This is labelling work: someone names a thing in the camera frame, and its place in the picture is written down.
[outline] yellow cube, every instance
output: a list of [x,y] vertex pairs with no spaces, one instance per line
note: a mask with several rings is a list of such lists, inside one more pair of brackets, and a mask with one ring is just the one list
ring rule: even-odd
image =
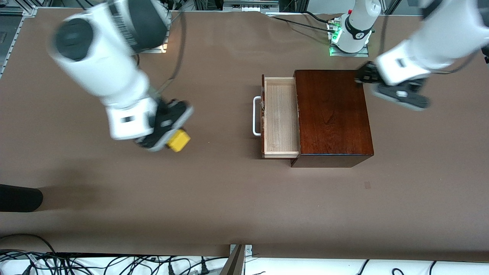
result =
[[190,140],[190,136],[182,129],[179,129],[173,137],[166,143],[174,152],[180,152]]

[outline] dark wooden cabinet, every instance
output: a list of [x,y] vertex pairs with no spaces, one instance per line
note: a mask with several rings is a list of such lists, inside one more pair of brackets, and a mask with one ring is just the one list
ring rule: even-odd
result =
[[262,155],[292,167],[353,167],[374,155],[363,86],[352,70],[262,75]]

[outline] white drawer handle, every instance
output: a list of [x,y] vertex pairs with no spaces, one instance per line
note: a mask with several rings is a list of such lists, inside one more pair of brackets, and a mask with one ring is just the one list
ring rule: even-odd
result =
[[253,98],[253,134],[256,137],[261,137],[262,134],[256,132],[256,100],[257,99],[262,99],[262,97],[261,96],[256,96],[256,97]]

